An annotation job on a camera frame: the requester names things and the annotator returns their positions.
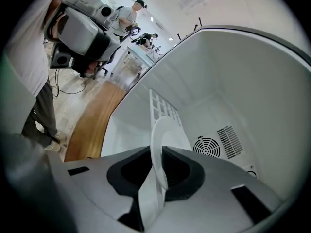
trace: shoe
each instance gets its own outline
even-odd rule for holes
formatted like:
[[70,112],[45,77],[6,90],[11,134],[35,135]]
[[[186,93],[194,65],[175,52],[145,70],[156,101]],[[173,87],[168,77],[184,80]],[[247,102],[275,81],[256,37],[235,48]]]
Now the shoe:
[[57,131],[56,135],[53,137],[55,138],[59,143],[61,142],[66,142],[67,140],[67,136],[64,132],[61,132],[61,131]]
[[51,144],[49,144],[44,150],[59,152],[61,150],[61,146],[52,140]]

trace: black cable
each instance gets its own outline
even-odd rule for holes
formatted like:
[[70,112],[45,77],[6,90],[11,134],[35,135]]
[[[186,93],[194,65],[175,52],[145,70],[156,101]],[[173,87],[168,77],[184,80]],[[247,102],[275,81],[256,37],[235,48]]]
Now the black cable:
[[54,74],[54,77],[55,77],[55,85],[56,85],[56,87],[53,86],[53,85],[51,86],[51,87],[54,87],[54,88],[57,89],[57,94],[56,94],[56,95],[53,94],[53,98],[54,98],[54,99],[57,99],[57,98],[58,98],[59,92],[63,92],[63,93],[66,93],[66,94],[78,94],[78,93],[80,93],[80,92],[83,92],[83,91],[85,90],[86,86],[87,86],[87,83],[86,83],[86,81],[84,80],[85,86],[84,86],[84,88],[83,88],[81,91],[77,91],[77,92],[65,92],[65,91],[62,91],[61,89],[59,89],[58,76],[59,76],[59,69],[57,69],[57,70],[55,71],[55,74]]

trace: man wearing black cap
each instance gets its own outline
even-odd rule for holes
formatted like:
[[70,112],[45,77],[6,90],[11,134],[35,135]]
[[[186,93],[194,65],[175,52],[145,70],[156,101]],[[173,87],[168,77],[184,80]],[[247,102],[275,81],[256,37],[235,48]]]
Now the man wearing black cap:
[[110,19],[112,21],[110,26],[112,33],[118,36],[120,40],[126,36],[126,28],[128,26],[135,26],[136,11],[140,10],[141,8],[147,8],[143,0],[137,0],[132,7],[123,7],[118,9]]

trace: round hole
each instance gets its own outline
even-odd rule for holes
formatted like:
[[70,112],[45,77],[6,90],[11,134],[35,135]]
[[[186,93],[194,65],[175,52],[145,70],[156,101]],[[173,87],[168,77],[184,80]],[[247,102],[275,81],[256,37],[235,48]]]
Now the round hole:
[[60,65],[66,63],[66,62],[67,62],[67,58],[65,56],[59,57],[57,59],[57,63],[60,64]]
[[102,8],[101,13],[104,17],[107,17],[111,14],[111,9],[109,7],[104,7]]

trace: dark pants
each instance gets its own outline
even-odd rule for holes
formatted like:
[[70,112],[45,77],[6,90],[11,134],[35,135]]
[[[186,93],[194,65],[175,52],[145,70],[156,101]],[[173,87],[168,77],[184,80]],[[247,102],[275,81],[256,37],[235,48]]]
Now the dark pants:
[[[45,133],[37,129],[35,121],[44,127]],[[56,133],[53,93],[48,79],[36,97],[35,105],[27,117],[22,135],[38,142],[45,148],[51,143],[51,136],[55,136]]]
[[115,33],[113,33],[115,36],[117,36],[117,37],[119,37],[119,40],[122,40],[122,38],[124,37],[124,36],[120,36],[120,35],[117,35],[117,34],[115,34]]

